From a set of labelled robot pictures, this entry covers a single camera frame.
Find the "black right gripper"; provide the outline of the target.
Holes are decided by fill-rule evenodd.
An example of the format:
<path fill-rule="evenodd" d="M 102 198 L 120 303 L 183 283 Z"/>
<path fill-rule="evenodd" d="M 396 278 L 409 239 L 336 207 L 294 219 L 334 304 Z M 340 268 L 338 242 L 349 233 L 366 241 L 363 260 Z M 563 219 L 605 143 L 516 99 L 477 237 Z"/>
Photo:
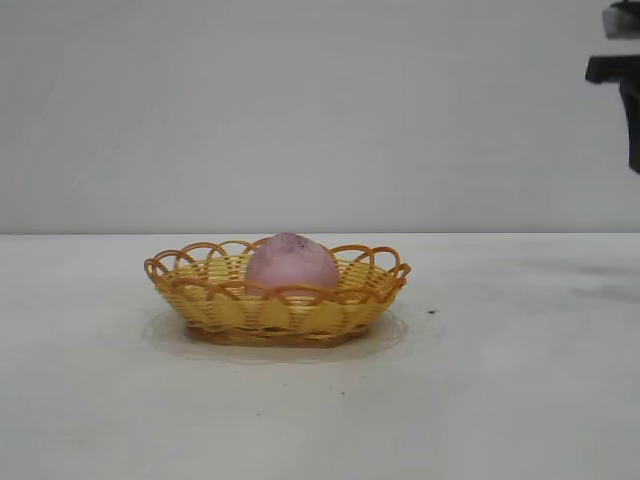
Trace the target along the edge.
<path fill-rule="evenodd" d="M 640 173 L 639 156 L 639 55 L 592 56 L 589 58 L 585 80 L 600 85 L 618 84 L 632 92 L 621 92 L 628 130 L 628 164 L 636 174 Z"/>

